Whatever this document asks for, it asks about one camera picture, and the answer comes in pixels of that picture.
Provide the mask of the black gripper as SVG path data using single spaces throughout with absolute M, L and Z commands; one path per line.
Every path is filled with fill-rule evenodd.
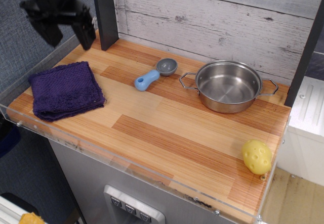
M 59 24 L 72 27 L 84 50 L 96 39 L 90 8 L 80 0 L 26 0 L 20 7 L 36 32 L 53 47 L 63 38 Z

